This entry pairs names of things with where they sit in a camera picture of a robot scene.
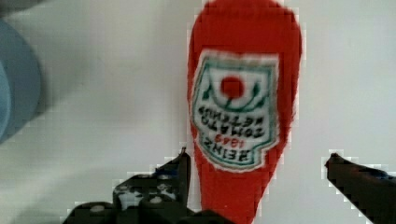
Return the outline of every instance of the bottle label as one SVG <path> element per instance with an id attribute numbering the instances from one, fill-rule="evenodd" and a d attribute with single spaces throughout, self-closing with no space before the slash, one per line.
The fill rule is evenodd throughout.
<path id="1" fill-rule="evenodd" d="M 215 167 L 243 173 L 265 164 L 278 143 L 277 78 L 276 55 L 202 52 L 191 120 L 196 144 Z"/>

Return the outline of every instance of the blue object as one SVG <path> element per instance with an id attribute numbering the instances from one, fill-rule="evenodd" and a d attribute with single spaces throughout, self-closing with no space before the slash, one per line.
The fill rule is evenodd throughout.
<path id="1" fill-rule="evenodd" d="M 0 20 L 0 143 L 33 117 L 40 81 L 38 61 L 29 45 Z"/>

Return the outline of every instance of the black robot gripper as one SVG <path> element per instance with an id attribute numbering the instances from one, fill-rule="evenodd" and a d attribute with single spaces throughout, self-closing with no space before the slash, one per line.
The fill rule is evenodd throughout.
<path id="1" fill-rule="evenodd" d="M 396 177 L 333 153 L 327 178 L 374 224 L 396 223 Z"/>
<path id="2" fill-rule="evenodd" d="M 233 224 L 219 214 L 187 208 L 191 158 L 183 148 L 151 175 L 134 175 L 117 185 L 113 203 L 77 206 L 64 224 Z"/>

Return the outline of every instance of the white background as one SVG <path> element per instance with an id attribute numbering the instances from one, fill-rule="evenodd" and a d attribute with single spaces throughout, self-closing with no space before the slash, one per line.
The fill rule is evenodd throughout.
<path id="1" fill-rule="evenodd" d="M 284 4 L 306 37 L 299 116 L 255 223 L 364 224 L 323 164 L 336 150 L 396 171 L 396 1 Z M 121 179 L 153 171 L 181 146 L 191 154 L 187 52 L 202 6 L 49 0 L 8 14 L 42 64 L 45 97 L 0 146 L 0 223 L 58 224 L 81 202 L 111 201 Z M 194 210 L 198 186 L 194 172 Z"/>

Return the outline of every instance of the white label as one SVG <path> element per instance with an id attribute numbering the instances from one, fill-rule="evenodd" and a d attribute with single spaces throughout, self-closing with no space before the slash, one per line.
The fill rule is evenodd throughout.
<path id="1" fill-rule="evenodd" d="M 207 159 L 231 172 L 265 164 L 278 143 L 278 57 L 203 51 L 195 72 L 191 120 Z"/>

